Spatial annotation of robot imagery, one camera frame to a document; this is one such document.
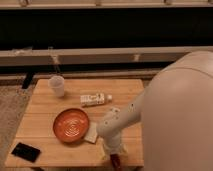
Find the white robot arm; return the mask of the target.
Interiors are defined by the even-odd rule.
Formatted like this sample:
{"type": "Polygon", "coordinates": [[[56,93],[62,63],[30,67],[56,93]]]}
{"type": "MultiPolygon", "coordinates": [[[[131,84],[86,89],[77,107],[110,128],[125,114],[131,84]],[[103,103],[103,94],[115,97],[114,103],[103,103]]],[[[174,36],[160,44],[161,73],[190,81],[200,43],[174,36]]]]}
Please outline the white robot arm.
{"type": "Polygon", "coordinates": [[[142,125],[144,171],[213,171],[213,52],[191,52],[160,71],[97,132],[109,153],[119,133],[142,125]]]}

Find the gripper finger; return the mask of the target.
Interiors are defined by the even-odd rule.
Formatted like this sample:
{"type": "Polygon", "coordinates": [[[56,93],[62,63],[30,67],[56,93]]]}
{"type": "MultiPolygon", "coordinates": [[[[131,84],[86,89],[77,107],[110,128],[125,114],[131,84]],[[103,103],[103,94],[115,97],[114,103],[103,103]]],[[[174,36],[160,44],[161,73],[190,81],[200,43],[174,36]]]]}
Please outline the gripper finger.
{"type": "Polygon", "coordinates": [[[105,153],[104,157],[103,157],[103,160],[110,160],[110,154],[105,153]]]}
{"type": "Polygon", "coordinates": [[[127,150],[125,148],[122,147],[121,151],[120,151],[120,155],[121,156],[127,156],[128,153],[127,153],[127,150]]]}

